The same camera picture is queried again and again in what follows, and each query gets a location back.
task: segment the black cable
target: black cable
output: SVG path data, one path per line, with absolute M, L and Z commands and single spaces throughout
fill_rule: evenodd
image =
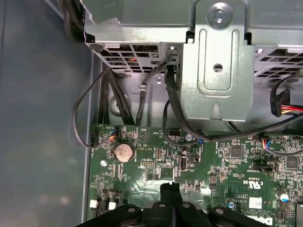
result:
M 288 80 L 288 79 L 291 79 L 291 78 L 296 78 L 298 77 L 297 75 L 291 75 L 289 77 L 286 77 L 284 78 L 283 80 L 279 81 L 278 83 L 276 83 L 273 88 L 271 89 L 270 91 L 270 98 L 275 98 L 276 97 L 276 91 L 277 89 L 279 88 L 279 86 L 285 81 L 285 80 Z
M 175 141 L 173 141 L 168 134 L 166 133 L 166 124 L 167 124 L 167 108 L 169 106 L 169 100 L 166 102 L 165 106 L 164 106 L 164 111 L 163 111 L 163 120 L 162 120 L 162 131 L 163 131 L 163 137 L 164 139 L 166 139 L 166 141 L 174 146 L 180 146 L 180 147 L 184 147 L 184 146 L 191 146 L 191 145 L 195 145 L 198 143 L 198 141 L 193 141 L 193 142 L 188 142 L 188 143 L 176 143 Z
M 180 100 L 179 100 L 178 93 L 177 93 L 177 86 L 176 86 L 176 82 L 175 82 L 173 66 L 167 67 L 167 75 L 165 77 L 165 82 L 167 85 L 167 91 L 168 91 L 172 111 L 173 111 L 176 119 L 180 123 L 181 128 L 184 131 L 186 131 L 187 133 L 191 134 L 193 137 L 204 140 L 205 142 L 207 142 L 207 141 L 220 142 L 220 141 L 225 141 L 225 140 L 233 140 L 233 139 L 239 139 L 239 138 L 244 138 L 244 137 L 248 137 L 248 136 L 254 136 L 261 132 L 276 130 L 278 128 L 284 127 L 292 122 L 295 122 L 295 121 L 303 118 L 303 113 L 301 113 L 296 116 L 290 117 L 284 121 L 274 123 L 274 124 L 271 124 L 271 125 L 268 125 L 268 126 L 265 126 L 262 128 L 253 129 L 250 131 L 232 133 L 232 134 L 227 134 L 227 135 L 205 136 L 205 135 L 202 135 L 202 134 L 198 133 L 197 131 L 193 130 L 187 123 L 187 121 L 182 113 L 182 108 L 181 108 Z
M 115 73 L 113 71 L 110 71 L 110 74 L 112 75 L 111 76 L 111 79 L 113 80 L 113 84 L 121 98 L 121 101 L 122 101 L 122 104 L 123 104 L 123 107 L 125 109 L 125 112 L 126 112 L 126 115 L 127 115 L 127 118 L 128 118 L 128 122 L 129 122 L 129 125 L 134 125 L 134 120 L 133 120 L 133 117 L 132 117 L 132 113 L 131 113 L 131 109 L 129 107 L 129 104 L 125 98 L 125 95 L 124 95 L 124 92 L 122 91 L 116 77 L 115 77 Z
M 232 127 L 232 129 L 234 129 L 237 132 L 241 132 L 241 130 L 233 123 L 233 122 L 227 122 L 229 124 L 229 126 Z
M 102 145 L 104 145 L 105 143 L 107 143 L 109 141 L 109 139 L 104 140 L 103 142 L 97 144 L 97 145 L 88 145 L 86 144 L 82 139 L 81 136 L 79 134 L 78 131 L 78 126 L 77 126 L 77 110 L 78 107 L 80 105 L 80 103 L 82 102 L 82 100 L 84 99 L 84 97 L 94 88 L 94 86 L 104 77 L 105 74 L 107 74 L 109 72 L 110 68 L 105 69 L 102 73 L 100 73 L 100 75 L 93 81 L 93 83 L 90 85 L 90 87 L 84 92 L 84 94 L 79 98 L 79 100 L 76 102 L 73 112 L 72 112 L 72 125 L 73 125 L 73 129 L 76 135 L 77 140 L 79 141 L 79 143 L 86 147 L 86 148 L 100 148 Z
M 113 77 L 113 75 L 109 71 L 108 80 L 109 80 L 109 83 L 110 83 L 110 85 L 112 87 L 115 99 L 117 101 L 117 106 L 119 108 L 120 115 L 122 117 L 123 123 L 126 124 L 126 125 L 128 125 L 129 124 L 128 117 L 127 117 L 126 111 L 125 111 L 125 109 L 123 107 L 123 104 L 122 104 L 122 100 L 121 100 L 121 98 L 120 98 L 120 96 L 118 94 L 118 91 L 117 91 L 117 89 L 115 87 L 115 82 L 113 82 L 112 77 Z
M 297 152 L 294 152 L 294 153 L 280 153 L 280 152 L 275 152 L 275 151 L 272 151 L 272 150 L 269 150 L 269 149 L 264 149 L 264 150 L 266 152 L 268 152 L 269 154 L 276 155 L 278 157 L 292 157 L 292 156 L 303 154 L 303 150 L 300 150 L 300 151 L 297 151 Z
M 159 67 L 155 68 L 153 71 L 151 71 L 143 80 L 142 84 L 147 85 L 147 82 L 155 75 L 161 73 L 162 71 L 165 70 L 165 65 L 162 64 Z M 145 99 L 146 99 L 146 91 L 140 91 L 140 101 L 139 101 L 139 108 L 136 116 L 136 125 L 140 126 L 141 124 L 141 119 L 143 115 L 143 110 L 145 106 Z
M 102 124 L 102 122 L 103 122 L 103 100 L 104 100 L 103 96 L 104 96 L 104 88 L 105 88 L 105 78 L 106 78 L 106 75 L 104 75 L 104 77 L 102 77 L 102 79 L 101 79 L 98 124 Z
M 80 28 L 84 28 L 84 22 L 82 20 L 82 13 L 79 11 L 76 3 L 74 0 L 63 0 L 65 10 L 68 11 L 70 14 L 71 20 L 74 22 L 74 24 Z
M 108 77 L 105 77 L 104 83 L 104 93 L 103 93 L 103 123 L 109 124 L 109 109 L 108 109 L 108 99 L 109 99 L 109 90 L 108 90 Z

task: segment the white component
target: white component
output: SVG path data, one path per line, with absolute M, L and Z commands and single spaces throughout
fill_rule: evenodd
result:
M 280 200 L 281 200 L 282 202 L 288 202 L 289 197 L 288 197 L 287 194 L 282 194 L 282 195 L 280 196 Z
M 98 201 L 97 200 L 90 200 L 89 201 L 89 207 L 90 208 L 97 208 Z
M 109 202 L 108 204 L 108 210 L 114 210 L 116 208 L 117 204 L 115 202 Z
M 262 198 L 250 197 L 249 208 L 262 209 Z

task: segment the metal hole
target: metal hole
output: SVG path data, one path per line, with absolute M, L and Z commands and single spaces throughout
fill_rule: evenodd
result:
M 221 64 L 215 64 L 214 65 L 214 71 L 215 72 L 222 72 L 223 66 Z

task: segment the metal bracket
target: metal bracket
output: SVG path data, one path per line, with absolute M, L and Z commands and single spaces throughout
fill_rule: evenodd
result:
M 245 6 L 237 0 L 197 3 L 195 39 L 184 44 L 181 70 L 187 118 L 246 119 L 252 105 L 254 47 L 244 40 Z

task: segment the black connector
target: black connector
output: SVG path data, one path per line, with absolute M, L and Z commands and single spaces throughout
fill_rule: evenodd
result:
M 271 113 L 276 117 L 280 117 L 282 115 L 281 105 L 290 105 L 290 90 L 285 89 L 279 95 L 271 97 L 269 101 Z

